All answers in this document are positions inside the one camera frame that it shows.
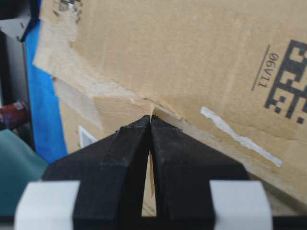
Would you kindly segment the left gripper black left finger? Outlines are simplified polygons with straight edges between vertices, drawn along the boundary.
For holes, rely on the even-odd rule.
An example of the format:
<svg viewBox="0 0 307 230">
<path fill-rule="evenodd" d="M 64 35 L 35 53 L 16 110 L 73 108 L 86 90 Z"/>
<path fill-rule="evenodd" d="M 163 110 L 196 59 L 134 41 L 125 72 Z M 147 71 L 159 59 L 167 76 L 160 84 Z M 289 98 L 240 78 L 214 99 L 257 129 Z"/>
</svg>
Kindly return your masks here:
<svg viewBox="0 0 307 230">
<path fill-rule="evenodd" d="M 150 116 L 51 163 L 43 181 L 80 182 L 74 224 L 128 224 L 142 217 Z"/>
</svg>

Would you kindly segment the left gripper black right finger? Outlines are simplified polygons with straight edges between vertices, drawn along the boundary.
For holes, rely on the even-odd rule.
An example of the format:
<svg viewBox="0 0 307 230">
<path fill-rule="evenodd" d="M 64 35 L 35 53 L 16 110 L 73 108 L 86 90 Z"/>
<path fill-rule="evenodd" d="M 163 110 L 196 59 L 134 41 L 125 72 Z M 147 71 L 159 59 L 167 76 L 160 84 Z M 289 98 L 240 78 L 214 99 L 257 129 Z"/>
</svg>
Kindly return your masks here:
<svg viewBox="0 0 307 230">
<path fill-rule="evenodd" d="M 155 115 L 151 136 L 158 218 L 171 224 L 213 224 L 209 181 L 249 180 L 243 164 Z"/>
</svg>

